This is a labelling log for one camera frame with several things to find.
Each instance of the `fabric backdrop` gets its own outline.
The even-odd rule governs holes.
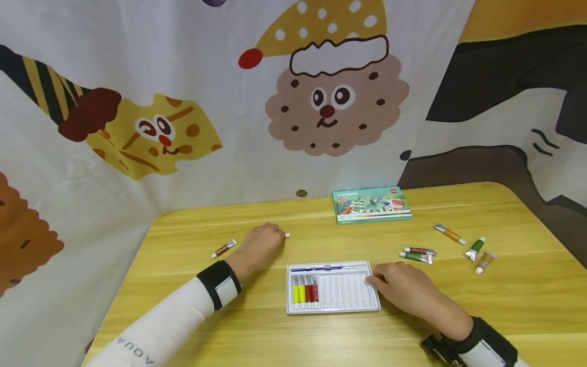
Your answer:
[[[572,1],[0,4],[2,366],[80,364],[170,209],[492,180],[587,223]]]

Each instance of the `green paint tube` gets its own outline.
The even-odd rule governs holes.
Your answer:
[[[414,254],[412,252],[400,252],[400,256],[410,259],[410,260],[415,260],[415,261],[421,261],[421,262],[425,262],[426,264],[430,264],[432,265],[432,255],[427,254]]]
[[[477,241],[475,241],[473,246],[471,246],[469,251],[465,252],[465,257],[471,261],[476,261],[477,254],[479,254],[479,251],[481,251],[481,247],[483,247],[484,243],[485,243],[485,237],[479,238]]]

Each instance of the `white paint palette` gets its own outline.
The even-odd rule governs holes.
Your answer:
[[[330,314],[381,310],[377,291],[365,283],[368,261],[289,265],[287,312]]]

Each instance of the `cartoon nose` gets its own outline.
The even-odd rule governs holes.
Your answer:
[[[325,119],[334,115],[334,107],[331,105],[326,105],[320,109],[320,116],[324,117]]]
[[[169,138],[165,135],[159,135],[159,142],[165,145],[166,147],[171,146],[171,140],[169,140]]]

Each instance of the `blue paintbrush handle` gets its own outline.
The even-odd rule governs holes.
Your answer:
[[[331,267],[330,265],[327,265],[325,267],[319,267],[319,268],[299,268],[299,269],[292,269],[291,271],[314,271],[314,270],[338,270],[338,269],[344,269],[344,266],[336,266],[336,267]]]

